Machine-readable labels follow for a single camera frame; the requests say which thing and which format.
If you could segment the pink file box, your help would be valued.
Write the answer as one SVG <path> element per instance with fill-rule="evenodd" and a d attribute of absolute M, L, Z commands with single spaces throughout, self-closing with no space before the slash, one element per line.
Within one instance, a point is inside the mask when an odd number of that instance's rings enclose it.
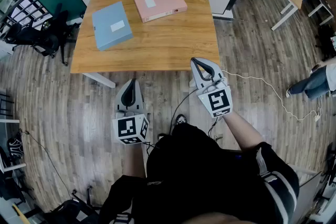
<path fill-rule="evenodd" d="M 143 23 L 187 11 L 184 0 L 134 0 Z"/>

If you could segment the light blue box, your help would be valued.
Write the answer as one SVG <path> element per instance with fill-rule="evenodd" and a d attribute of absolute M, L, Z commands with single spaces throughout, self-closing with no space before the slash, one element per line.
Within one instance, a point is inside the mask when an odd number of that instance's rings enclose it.
<path fill-rule="evenodd" d="M 105 51 L 133 38 L 122 2 L 114 3 L 94 12 L 92 24 L 96 45 L 100 51 Z"/>

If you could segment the person in black shirt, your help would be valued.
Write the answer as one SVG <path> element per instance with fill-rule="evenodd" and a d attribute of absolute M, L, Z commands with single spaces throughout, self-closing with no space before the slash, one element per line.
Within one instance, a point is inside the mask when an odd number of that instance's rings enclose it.
<path fill-rule="evenodd" d="M 146 171 L 111 186 L 98 224 L 181 224 L 208 213 L 287 224 L 299 196 L 297 174 L 266 142 L 234 153 L 186 123 L 157 142 Z"/>

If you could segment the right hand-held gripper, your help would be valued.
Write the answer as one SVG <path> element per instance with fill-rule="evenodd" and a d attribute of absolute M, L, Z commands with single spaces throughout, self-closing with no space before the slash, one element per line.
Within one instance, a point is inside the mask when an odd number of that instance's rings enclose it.
<path fill-rule="evenodd" d="M 200 57 L 191 58 L 190 64 L 195 84 L 199 89 L 196 95 L 211 117 L 218 118 L 230 114 L 233 110 L 232 93 L 220 66 Z"/>

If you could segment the person's left forearm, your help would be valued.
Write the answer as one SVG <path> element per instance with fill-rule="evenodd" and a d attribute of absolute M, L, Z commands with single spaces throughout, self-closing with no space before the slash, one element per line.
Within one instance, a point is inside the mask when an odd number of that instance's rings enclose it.
<path fill-rule="evenodd" d="M 143 150 L 140 143 L 125 147 L 123 173 L 127 176 L 146 177 Z"/>

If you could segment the black office chair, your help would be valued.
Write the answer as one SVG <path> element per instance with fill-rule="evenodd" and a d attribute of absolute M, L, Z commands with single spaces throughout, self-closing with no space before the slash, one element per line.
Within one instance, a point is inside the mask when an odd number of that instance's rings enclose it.
<path fill-rule="evenodd" d="M 79 24 L 67 24 L 68 11 L 61 11 L 62 3 L 57 4 L 56 13 L 52 18 L 42 23 L 40 30 L 33 27 L 30 22 L 27 26 L 15 23 L 10 29 L 1 35 L 1 40 L 13 44 L 12 50 L 18 46 L 31 46 L 36 52 L 44 57 L 55 57 L 55 53 L 60 51 L 61 63 L 67 66 L 68 63 L 64 59 L 64 48 L 67 42 L 75 42 L 70 39 L 74 28 L 78 28 Z"/>

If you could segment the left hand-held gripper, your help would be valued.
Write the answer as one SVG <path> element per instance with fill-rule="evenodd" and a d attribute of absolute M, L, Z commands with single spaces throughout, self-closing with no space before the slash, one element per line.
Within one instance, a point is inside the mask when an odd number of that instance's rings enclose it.
<path fill-rule="evenodd" d="M 143 96 L 137 79 L 133 78 L 122 86 L 117 94 L 117 108 L 119 111 L 112 120 L 116 140 L 124 145 L 145 142 L 149 128 L 149 120 L 145 114 L 121 111 L 123 108 L 144 110 Z"/>

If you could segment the person's right forearm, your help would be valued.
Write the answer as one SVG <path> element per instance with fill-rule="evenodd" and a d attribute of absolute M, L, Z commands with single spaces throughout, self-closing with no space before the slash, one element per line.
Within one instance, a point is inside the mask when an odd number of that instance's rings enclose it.
<path fill-rule="evenodd" d="M 256 147 L 264 141 L 261 134 L 235 111 L 223 116 L 242 151 Z"/>

